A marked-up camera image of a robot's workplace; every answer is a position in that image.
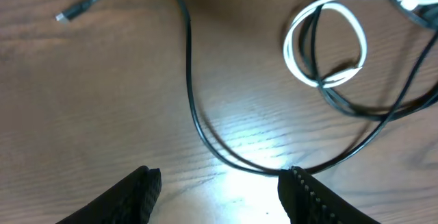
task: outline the wooden surface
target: wooden surface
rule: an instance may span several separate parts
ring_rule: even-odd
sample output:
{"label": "wooden surface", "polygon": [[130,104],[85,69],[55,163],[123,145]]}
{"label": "wooden surface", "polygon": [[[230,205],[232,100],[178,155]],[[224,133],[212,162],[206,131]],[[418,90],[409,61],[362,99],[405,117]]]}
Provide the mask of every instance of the wooden surface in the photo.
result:
{"label": "wooden surface", "polygon": [[[0,223],[54,223],[143,164],[162,170],[151,223],[288,223],[275,178],[230,169],[199,140],[175,2],[104,0],[70,25],[56,23],[75,1],[1,0]],[[284,64],[282,28],[310,0],[186,1],[198,104],[238,153],[266,166],[311,166],[367,127]],[[359,103],[391,103],[432,34],[388,1],[343,3],[370,51],[339,89]],[[317,44],[325,71],[358,54],[351,28],[331,12]],[[437,56],[435,47],[410,98],[437,80]],[[437,115],[431,107],[390,123],[318,179],[382,223],[436,223]]]}

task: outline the cable connector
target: cable connector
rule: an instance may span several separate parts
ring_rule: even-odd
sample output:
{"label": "cable connector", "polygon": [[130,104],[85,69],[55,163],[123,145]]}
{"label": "cable connector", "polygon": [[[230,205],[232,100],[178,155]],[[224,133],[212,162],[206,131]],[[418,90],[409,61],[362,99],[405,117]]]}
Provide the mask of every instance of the cable connector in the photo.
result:
{"label": "cable connector", "polygon": [[83,14],[88,8],[91,6],[90,0],[81,1],[72,5],[68,9],[65,9],[60,14],[56,15],[56,21],[60,23],[68,23],[72,21],[74,18]]}

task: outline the wood grain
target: wood grain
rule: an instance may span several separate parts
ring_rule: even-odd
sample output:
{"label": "wood grain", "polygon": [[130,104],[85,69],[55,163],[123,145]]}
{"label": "wood grain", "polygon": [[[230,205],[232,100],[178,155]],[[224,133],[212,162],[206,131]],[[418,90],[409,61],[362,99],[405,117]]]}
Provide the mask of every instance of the wood grain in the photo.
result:
{"label": "wood grain", "polygon": [[[184,31],[173,0],[104,0],[70,25],[77,0],[0,3],[0,223],[54,223],[140,165],[159,167],[151,223],[288,223],[276,179],[234,171],[204,148],[185,93]],[[325,104],[286,69],[281,35],[310,0],[186,0],[194,85],[208,121],[266,166],[311,166],[369,125]],[[345,1],[367,33],[365,68],[340,90],[394,101],[432,36],[387,1]],[[338,14],[318,31],[324,71],[358,53]],[[409,98],[438,77],[435,47]],[[390,123],[361,153],[317,177],[382,223],[438,218],[438,108]]]}

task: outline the metal connector tip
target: metal connector tip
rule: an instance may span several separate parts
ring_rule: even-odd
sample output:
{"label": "metal connector tip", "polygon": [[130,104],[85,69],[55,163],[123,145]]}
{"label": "metal connector tip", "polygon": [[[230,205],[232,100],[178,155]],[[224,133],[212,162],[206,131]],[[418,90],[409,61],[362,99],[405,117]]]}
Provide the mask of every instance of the metal connector tip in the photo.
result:
{"label": "metal connector tip", "polygon": [[66,24],[66,23],[70,22],[69,19],[66,18],[64,16],[64,13],[62,13],[62,12],[60,14],[56,15],[56,21],[58,21],[60,23],[63,23],[63,24]]}

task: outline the cable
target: cable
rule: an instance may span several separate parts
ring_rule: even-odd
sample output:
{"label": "cable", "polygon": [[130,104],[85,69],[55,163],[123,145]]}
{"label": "cable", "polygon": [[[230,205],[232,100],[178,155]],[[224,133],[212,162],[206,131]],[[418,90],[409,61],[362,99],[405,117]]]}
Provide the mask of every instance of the cable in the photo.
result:
{"label": "cable", "polygon": [[[74,18],[77,18],[81,14],[83,14],[86,10],[88,10],[95,2],[99,0],[83,0],[79,3],[76,3],[75,5],[71,6],[69,9],[61,12],[56,16],[56,19],[59,22],[69,22],[73,20]],[[185,60],[186,60],[186,85],[187,85],[187,94],[188,94],[188,102],[190,107],[190,113],[192,115],[192,119],[194,122],[194,126],[196,128],[196,131],[198,132],[198,135],[200,136],[201,140],[203,141],[204,145],[210,150],[210,152],[215,155],[221,162],[225,163],[226,165],[245,171],[248,173],[254,173],[258,175],[264,175],[264,176],[278,176],[282,169],[269,169],[264,166],[260,166],[258,164],[255,164],[254,162],[249,162],[248,160],[245,160],[244,158],[238,157],[236,155],[231,154],[236,160],[240,161],[241,163],[245,164],[248,167],[241,166],[239,164],[236,164],[230,160],[228,160],[226,157],[224,157],[222,154],[218,152],[216,148],[212,145],[212,143],[207,138],[201,123],[199,121],[199,117],[196,111],[196,105],[194,101],[194,93],[193,93],[193,86],[192,86],[192,28],[191,28],[191,22],[190,22],[190,14],[188,12],[188,9],[184,3],[183,0],[177,0],[177,3],[179,4],[179,7],[181,9],[181,13],[183,15],[183,21],[185,25],[185,32],[186,32],[186,53],[185,53]],[[342,97],[339,93],[335,92],[331,88],[324,88],[323,86],[323,80],[319,75],[316,59],[315,59],[315,31],[316,31],[316,25],[318,22],[319,14],[321,12],[321,9],[323,7],[319,5],[314,11],[313,16],[309,17],[309,20],[305,21],[305,26],[302,28],[302,32],[305,32],[300,39],[300,45],[302,45],[302,42],[305,40],[306,33],[308,32],[312,22],[312,34],[311,34],[311,57],[309,58],[303,53],[303,47],[300,48],[300,54],[302,55],[303,60],[306,63],[306,66],[308,66],[312,72],[312,75],[314,77],[314,80],[318,83],[318,88],[320,89],[321,93],[323,94],[324,98],[326,99],[329,104],[331,104],[334,108],[338,109],[341,112],[344,112],[351,116],[363,116],[367,117],[371,120],[380,121],[379,125],[374,129],[374,131],[367,136],[367,138],[359,143],[353,150],[349,152],[345,152],[337,156],[336,158],[333,158],[332,160],[325,162],[324,164],[321,164],[319,166],[314,166],[309,169],[305,169],[309,173],[318,173],[320,171],[323,171],[324,169],[327,169],[329,167],[332,167],[340,162],[343,162],[344,160],[347,160],[351,156],[353,156],[355,153],[357,153],[360,149],[364,148],[367,144],[371,142],[373,138],[377,136],[377,134],[382,130],[382,128],[391,120],[399,119],[403,116],[406,116],[412,112],[417,112],[418,110],[421,110],[423,108],[427,108],[428,106],[436,103],[438,101],[438,84],[434,86],[426,95],[423,97],[420,97],[419,99],[415,100],[415,107],[414,103],[408,103],[412,105],[402,104],[400,105],[403,97],[406,95],[407,90],[409,89],[413,78],[415,77],[415,74],[418,71],[418,68],[421,66],[421,63],[426,58],[428,52],[432,48],[432,46],[435,44],[436,40],[438,39],[438,32],[433,36],[433,38],[430,40],[426,48],[423,50],[421,56],[418,58],[417,62],[415,63],[415,66],[413,67],[413,70],[411,71],[411,74],[408,77],[408,80],[406,84],[404,85],[404,88],[402,92],[400,93],[399,97],[397,98],[397,101],[391,106],[390,110],[387,113],[381,113],[381,108],[367,108],[367,107],[361,107],[359,105],[355,105],[350,103],[347,99]]]}
{"label": "cable", "polygon": [[[79,15],[83,14],[85,11],[87,11],[95,2],[100,0],[83,0],[79,3],[76,3],[75,5],[72,5],[68,9],[64,10],[60,14],[56,16],[56,20],[61,23],[67,23],[75,18],[77,18]],[[187,94],[188,94],[188,101],[190,106],[190,113],[192,115],[192,119],[194,122],[194,126],[196,128],[196,131],[198,132],[199,137],[203,141],[204,145],[210,150],[210,152],[216,156],[221,162],[225,163],[226,165],[238,169],[241,171],[245,171],[247,173],[254,173],[258,175],[265,175],[265,176],[278,176],[281,170],[279,169],[269,169],[264,166],[256,165],[255,163],[249,162],[248,160],[245,160],[243,158],[240,158],[243,163],[257,168],[257,169],[249,169],[244,166],[240,166],[239,164],[236,164],[230,160],[228,160],[226,157],[221,155],[216,148],[212,145],[212,143],[209,141],[207,136],[205,135],[205,132],[201,126],[201,123],[199,122],[199,117],[196,111],[196,106],[194,102],[194,94],[193,94],[193,86],[192,86],[192,26],[190,22],[190,14],[188,12],[188,9],[184,3],[184,0],[177,0],[179,7],[181,9],[181,12],[183,14],[183,20],[185,25],[185,32],[186,32],[186,44],[185,44],[185,77],[186,77],[186,85],[187,85]]]}
{"label": "cable", "polygon": [[[292,24],[289,28],[289,31],[285,37],[284,45],[283,45],[283,56],[285,58],[286,65],[290,72],[298,78],[303,83],[311,86],[317,87],[318,83],[314,79],[309,78],[306,74],[304,74],[296,63],[296,59],[294,56],[294,32],[296,28],[310,15],[314,14],[315,10],[322,5],[321,9],[331,9],[342,14],[345,19],[352,25],[357,38],[359,39],[359,46],[361,48],[361,55],[356,66],[349,66],[346,69],[342,69],[332,75],[329,75],[325,79],[323,79],[323,88],[332,88],[338,85],[341,85],[347,82],[349,79],[354,77],[365,64],[365,59],[368,51],[368,46],[366,42],[365,32],[362,29],[362,26],[358,22],[357,18],[354,14],[345,6],[333,3],[332,1],[337,0],[317,0],[312,4],[305,7],[295,19],[292,21]],[[427,3],[438,3],[438,0],[415,0],[413,1],[417,4],[427,4]]]}

